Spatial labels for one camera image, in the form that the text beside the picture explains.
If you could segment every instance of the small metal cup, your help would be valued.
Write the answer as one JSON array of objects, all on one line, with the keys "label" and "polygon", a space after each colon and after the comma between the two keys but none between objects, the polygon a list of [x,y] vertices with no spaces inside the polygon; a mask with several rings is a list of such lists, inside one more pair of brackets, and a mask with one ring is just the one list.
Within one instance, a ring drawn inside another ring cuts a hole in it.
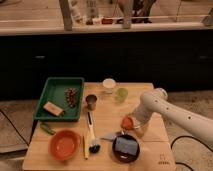
[{"label": "small metal cup", "polygon": [[86,97],[87,109],[95,110],[97,97],[94,94],[90,94]]}]

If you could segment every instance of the white cup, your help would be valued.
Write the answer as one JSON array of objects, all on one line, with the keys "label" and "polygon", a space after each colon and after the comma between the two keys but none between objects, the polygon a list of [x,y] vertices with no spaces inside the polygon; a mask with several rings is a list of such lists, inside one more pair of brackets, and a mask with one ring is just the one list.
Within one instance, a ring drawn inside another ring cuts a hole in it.
[{"label": "white cup", "polygon": [[103,81],[103,87],[105,93],[111,94],[114,91],[114,88],[116,86],[116,82],[112,78],[107,78]]}]

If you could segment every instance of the brush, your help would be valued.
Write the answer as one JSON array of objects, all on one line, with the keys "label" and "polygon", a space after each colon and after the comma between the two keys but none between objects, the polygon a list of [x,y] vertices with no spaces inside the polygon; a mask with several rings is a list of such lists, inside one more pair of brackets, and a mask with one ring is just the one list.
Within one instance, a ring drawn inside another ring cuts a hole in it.
[{"label": "brush", "polygon": [[88,125],[89,125],[89,130],[90,130],[90,137],[91,137],[89,151],[91,153],[97,153],[101,148],[100,140],[99,140],[99,138],[95,137],[94,128],[93,128],[93,120],[92,120],[92,115],[90,112],[87,113],[87,117],[88,117]]}]

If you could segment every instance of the bottle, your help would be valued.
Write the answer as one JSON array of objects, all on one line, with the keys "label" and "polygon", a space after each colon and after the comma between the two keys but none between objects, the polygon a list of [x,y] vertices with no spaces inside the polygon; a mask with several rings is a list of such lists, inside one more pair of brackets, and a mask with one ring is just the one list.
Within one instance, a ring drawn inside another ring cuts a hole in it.
[{"label": "bottle", "polygon": [[76,22],[81,23],[82,16],[77,4],[78,4],[77,0],[70,0],[70,11],[71,11],[72,18]]}]

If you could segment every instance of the black cabinet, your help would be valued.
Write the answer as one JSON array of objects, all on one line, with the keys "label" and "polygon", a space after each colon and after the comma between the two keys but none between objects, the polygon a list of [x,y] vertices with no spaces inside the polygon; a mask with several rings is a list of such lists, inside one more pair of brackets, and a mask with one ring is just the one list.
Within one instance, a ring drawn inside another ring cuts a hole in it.
[{"label": "black cabinet", "polygon": [[0,37],[0,97],[38,98],[47,77],[212,89],[213,30]]}]

